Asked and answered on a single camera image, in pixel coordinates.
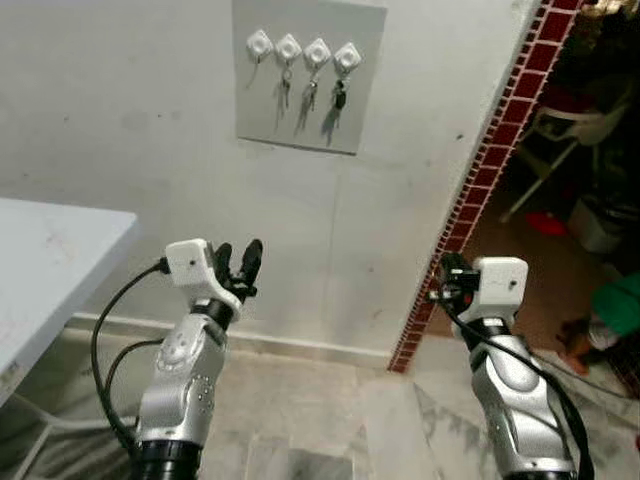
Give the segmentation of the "grey hook board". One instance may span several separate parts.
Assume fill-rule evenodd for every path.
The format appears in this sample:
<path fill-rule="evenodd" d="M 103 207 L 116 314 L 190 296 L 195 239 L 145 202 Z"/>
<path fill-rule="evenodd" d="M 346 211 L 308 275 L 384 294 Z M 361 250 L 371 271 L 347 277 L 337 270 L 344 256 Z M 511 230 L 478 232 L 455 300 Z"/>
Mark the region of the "grey hook board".
<path fill-rule="evenodd" d="M 356 154 L 378 69 L 387 8 L 370 0 L 232 0 L 230 13 L 237 136 L 273 145 Z M 274 50 L 261 63 L 252 63 L 244 41 L 256 29 L 264 29 L 274 45 L 289 33 L 300 42 L 302 51 L 315 38 L 323 38 L 332 50 L 332 59 L 340 46 L 355 44 L 364 63 L 347 77 L 346 106 L 340 111 L 332 109 L 332 90 L 339 77 L 330 59 L 317 76 L 314 109 L 302 113 L 302 92 L 311 72 L 301 54 L 292 64 L 291 104 L 283 116 L 276 115 L 276 84 L 282 67 L 276 64 Z"/>

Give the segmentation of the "hanging silver keys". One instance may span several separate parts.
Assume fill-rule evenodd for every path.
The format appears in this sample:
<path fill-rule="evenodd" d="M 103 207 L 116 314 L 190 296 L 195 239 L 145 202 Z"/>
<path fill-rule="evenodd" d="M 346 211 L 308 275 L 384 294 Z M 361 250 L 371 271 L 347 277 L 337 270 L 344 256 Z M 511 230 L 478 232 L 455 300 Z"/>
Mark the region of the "hanging silver keys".
<path fill-rule="evenodd" d="M 292 65 L 284 64 L 278 84 L 276 84 L 276 115 L 283 116 L 291 104 Z"/>
<path fill-rule="evenodd" d="M 307 84 L 305 88 L 303 88 L 300 108 L 303 114 L 310 113 L 310 111 L 314 109 L 314 99 L 317 90 L 317 76 L 319 76 L 319 72 L 317 72 L 317 70 L 312 70 L 310 76 L 308 76 Z"/>

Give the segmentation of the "red plastic bowl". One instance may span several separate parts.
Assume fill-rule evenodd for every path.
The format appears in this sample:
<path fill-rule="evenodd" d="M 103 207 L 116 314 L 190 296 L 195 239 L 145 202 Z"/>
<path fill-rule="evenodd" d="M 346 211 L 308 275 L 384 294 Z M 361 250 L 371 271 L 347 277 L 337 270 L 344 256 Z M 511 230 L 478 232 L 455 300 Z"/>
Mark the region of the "red plastic bowl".
<path fill-rule="evenodd" d="M 553 212 L 526 212 L 524 220 L 531 229 L 541 236 L 563 237 L 570 233 L 570 229 L 558 219 Z"/>

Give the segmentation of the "white plastic bucket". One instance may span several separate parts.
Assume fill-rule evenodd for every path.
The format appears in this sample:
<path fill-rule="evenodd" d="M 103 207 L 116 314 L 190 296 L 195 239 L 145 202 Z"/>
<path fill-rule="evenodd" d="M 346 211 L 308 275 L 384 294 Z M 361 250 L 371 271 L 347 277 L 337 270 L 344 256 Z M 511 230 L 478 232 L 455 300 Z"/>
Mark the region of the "white plastic bucket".
<path fill-rule="evenodd" d="M 570 219 L 570 234 L 590 253 L 611 253 L 620 246 L 627 221 L 593 196 L 577 198 Z"/>

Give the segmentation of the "person in green clothing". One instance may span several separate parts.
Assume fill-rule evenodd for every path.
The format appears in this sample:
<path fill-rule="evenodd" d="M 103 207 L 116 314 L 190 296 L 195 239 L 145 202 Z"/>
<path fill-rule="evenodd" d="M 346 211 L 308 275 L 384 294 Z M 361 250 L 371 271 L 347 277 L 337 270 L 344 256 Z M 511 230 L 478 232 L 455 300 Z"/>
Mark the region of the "person in green clothing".
<path fill-rule="evenodd" d="M 640 325 L 640 273 L 608 283 L 591 294 L 588 315 L 563 326 L 557 355 L 575 374 L 586 376 L 590 364 L 617 346 Z"/>

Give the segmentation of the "white plastic table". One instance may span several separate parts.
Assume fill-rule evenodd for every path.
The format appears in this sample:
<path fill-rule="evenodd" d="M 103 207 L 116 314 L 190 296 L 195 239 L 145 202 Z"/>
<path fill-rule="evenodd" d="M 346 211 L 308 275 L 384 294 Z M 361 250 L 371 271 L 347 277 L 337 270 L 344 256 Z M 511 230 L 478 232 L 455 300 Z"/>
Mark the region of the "white plastic table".
<path fill-rule="evenodd" d="M 0 198 L 0 407 L 138 238 L 133 212 Z"/>

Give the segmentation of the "white plastic chair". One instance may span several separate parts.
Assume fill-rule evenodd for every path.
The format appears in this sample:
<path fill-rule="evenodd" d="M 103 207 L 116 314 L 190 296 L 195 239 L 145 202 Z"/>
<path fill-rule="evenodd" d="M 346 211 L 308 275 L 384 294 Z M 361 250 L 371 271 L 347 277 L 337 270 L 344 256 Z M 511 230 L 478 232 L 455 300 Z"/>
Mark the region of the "white plastic chair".
<path fill-rule="evenodd" d="M 517 159 L 529 166 L 536 179 L 527 187 L 526 191 L 508 207 L 499 221 L 508 223 L 509 219 L 516 214 L 522 206 L 530 200 L 535 192 L 538 192 L 544 183 L 552 177 L 552 174 L 561 166 L 564 161 L 573 154 L 576 148 L 590 148 L 591 173 L 599 174 L 602 169 L 602 147 L 603 143 L 617 125 L 621 123 L 623 115 L 630 109 L 631 102 L 627 95 L 614 102 L 608 111 L 563 111 L 548 106 L 540 106 L 532 116 L 530 128 L 521 134 L 520 142 L 515 150 Z M 524 146 L 524 141 L 530 136 L 540 136 L 552 143 L 564 143 L 564 148 L 552 161 L 541 159 L 538 155 L 531 154 Z"/>

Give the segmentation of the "red tiled wall border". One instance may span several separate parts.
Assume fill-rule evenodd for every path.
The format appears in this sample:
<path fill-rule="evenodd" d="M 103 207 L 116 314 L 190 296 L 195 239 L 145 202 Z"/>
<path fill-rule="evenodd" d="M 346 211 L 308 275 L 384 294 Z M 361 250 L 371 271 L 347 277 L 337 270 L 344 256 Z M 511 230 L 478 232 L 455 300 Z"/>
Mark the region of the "red tiled wall border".
<path fill-rule="evenodd" d="M 474 234 L 477 221 L 492 200 L 498 180 L 508 161 L 515 155 L 518 137 L 534 114 L 556 68 L 568 36 L 581 17 L 585 5 L 596 0 L 530 0 L 531 13 L 517 28 L 516 44 L 506 69 L 495 84 L 495 97 L 481 124 L 480 136 L 471 147 L 471 157 L 463 175 L 452 189 L 449 210 L 431 255 L 426 257 L 410 311 L 385 370 L 404 374 L 410 370 L 413 356 L 428 335 L 430 316 L 436 310 L 428 300 L 428 291 L 438 284 L 435 266 L 444 253 L 460 252 Z"/>

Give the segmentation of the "white wall hook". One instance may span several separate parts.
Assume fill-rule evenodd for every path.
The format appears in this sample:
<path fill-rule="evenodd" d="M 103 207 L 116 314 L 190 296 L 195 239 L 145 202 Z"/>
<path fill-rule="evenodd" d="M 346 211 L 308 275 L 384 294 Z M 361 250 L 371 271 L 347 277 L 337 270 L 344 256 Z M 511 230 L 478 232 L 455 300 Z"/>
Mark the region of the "white wall hook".
<path fill-rule="evenodd" d="M 364 63 L 364 56 L 352 42 L 340 46 L 333 54 L 332 64 L 339 78 L 349 77 L 349 74 L 360 68 L 362 63 Z"/>
<path fill-rule="evenodd" d="M 264 29 L 256 29 L 244 41 L 244 46 L 253 64 L 259 64 L 274 50 L 273 41 Z"/>
<path fill-rule="evenodd" d="M 285 33 L 274 45 L 274 55 L 276 64 L 280 67 L 288 69 L 294 63 L 294 60 L 300 58 L 302 47 L 297 38 L 289 33 Z"/>
<path fill-rule="evenodd" d="M 332 59 L 332 50 L 329 49 L 323 38 L 315 38 L 306 47 L 303 47 L 302 58 L 305 60 L 307 70 L 320 72 Z"/>

